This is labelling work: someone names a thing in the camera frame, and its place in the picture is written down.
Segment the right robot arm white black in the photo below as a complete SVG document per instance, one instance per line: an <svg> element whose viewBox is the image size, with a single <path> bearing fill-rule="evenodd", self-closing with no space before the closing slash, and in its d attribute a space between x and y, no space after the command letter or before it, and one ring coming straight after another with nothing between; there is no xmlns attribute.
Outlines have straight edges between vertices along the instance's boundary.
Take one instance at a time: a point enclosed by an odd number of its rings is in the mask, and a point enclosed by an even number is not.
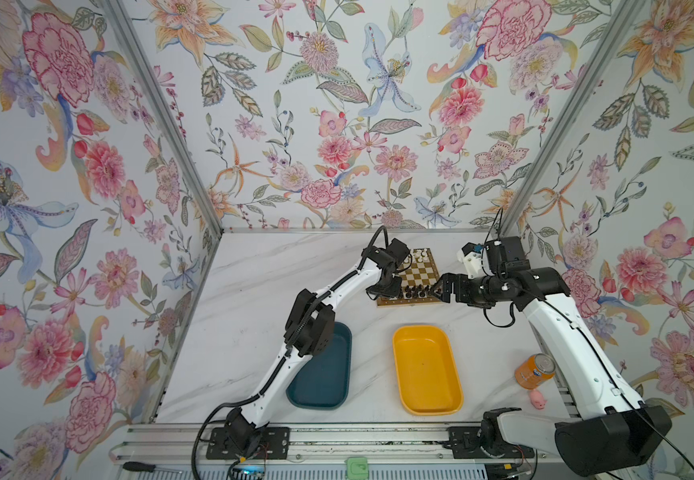
<svg viewBox="0 0 694 480"><path fill-rule="evenodd" d="M481 447L493 454L512 447L550 453L581 477L647 464L666 441L672 420L616 370L563 276L532 267L517 237L468 243L457 258L465 273L441 275L432 295L483 312L499 303L521 312L547 347L579 415L562 420L518 408L491 410L480 422Z"/></svg>

